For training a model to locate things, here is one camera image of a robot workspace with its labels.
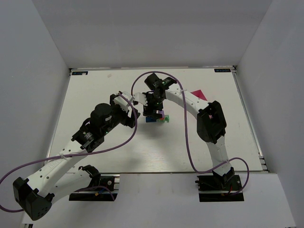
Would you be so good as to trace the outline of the dark blue rectangular block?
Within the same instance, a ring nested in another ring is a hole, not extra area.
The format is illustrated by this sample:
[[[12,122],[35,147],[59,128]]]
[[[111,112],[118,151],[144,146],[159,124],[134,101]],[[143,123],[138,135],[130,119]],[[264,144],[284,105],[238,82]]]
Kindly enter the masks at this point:
[[[155,123],[155,122],[157,122],[157,120],[156,120],[156,119],[153,119],[152,117],[146,117],[146,118],[145,118],[145,121],[146,121],[147,123]]]

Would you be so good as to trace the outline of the green hospital arch block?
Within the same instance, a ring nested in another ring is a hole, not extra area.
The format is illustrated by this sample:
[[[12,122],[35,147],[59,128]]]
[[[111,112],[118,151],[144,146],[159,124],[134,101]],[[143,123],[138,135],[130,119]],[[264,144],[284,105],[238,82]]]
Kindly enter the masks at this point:
[[[158,119],[157,121],[160,122],[160,123],[168,123],[170,121],[170,116],[165,115],[164,117]]]

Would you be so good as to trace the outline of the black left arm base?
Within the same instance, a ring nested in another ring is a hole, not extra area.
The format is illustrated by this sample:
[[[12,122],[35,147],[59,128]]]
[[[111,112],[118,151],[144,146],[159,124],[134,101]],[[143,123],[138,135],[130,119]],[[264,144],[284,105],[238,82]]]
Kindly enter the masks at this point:
[[[100,178],[90,182],[84,190],[73,192],[69,201],[113,202],[119,192],[119,174],[101,174]]]

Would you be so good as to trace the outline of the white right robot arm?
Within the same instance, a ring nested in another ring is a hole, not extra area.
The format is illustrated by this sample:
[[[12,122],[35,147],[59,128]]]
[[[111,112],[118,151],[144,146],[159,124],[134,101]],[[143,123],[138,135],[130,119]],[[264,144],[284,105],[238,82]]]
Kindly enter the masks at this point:
[[[225,146],[227,123],[220,103],[217,101],[210,103],[198,98],[185,90],[172,76],[161,79],[153,72],[144,82],[149,91],[143,93],[146,100],[143,105],[143,115],[158,120],[164,117],[162,114],[164,100],[178,104],[184,109],[185,118],[189,113],[197,121],[197,134],[207,144],[211,155],[213,175],[225,180],[229,174],[233,174]]]

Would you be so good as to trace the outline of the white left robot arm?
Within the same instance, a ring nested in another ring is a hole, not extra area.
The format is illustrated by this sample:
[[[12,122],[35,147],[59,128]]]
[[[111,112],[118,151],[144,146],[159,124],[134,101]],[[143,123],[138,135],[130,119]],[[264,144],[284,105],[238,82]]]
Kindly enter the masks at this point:
[[[135,98],[128,93],[111,95],[110,103],[98,104],[89,118],[72,136],[65,148],[35,173],[13,182],[16,202],[32,221],[41,219],[52,204],[75,191],[106,187],[101,184],[101,173],[92,165],[80,166],[65,178],[66,173],[104,142],[105,136],[117,125],[136,129],[139,113],[134,108]]]

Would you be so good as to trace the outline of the pink plastic box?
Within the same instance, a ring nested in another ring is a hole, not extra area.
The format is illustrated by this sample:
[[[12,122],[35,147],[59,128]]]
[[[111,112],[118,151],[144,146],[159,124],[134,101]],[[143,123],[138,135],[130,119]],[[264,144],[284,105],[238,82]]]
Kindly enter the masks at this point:
[[[193,91],[191,92],[193,95],[195,95],[196,97],[202,99],[202,100],[205,100],[207,101],[207,98],[205,97],[205,95],[203,94],[203,92],[201,90],[196,90],[196,91]]]

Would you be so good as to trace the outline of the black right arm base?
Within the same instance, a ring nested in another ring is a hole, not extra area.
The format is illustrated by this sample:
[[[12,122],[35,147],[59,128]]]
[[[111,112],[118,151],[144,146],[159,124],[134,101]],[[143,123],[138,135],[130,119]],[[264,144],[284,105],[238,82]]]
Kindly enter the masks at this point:
[[[239,175],[235,175],[224,187],[217,183],[212,175],[197,176],[200,202],[241,202],[244,201]]]

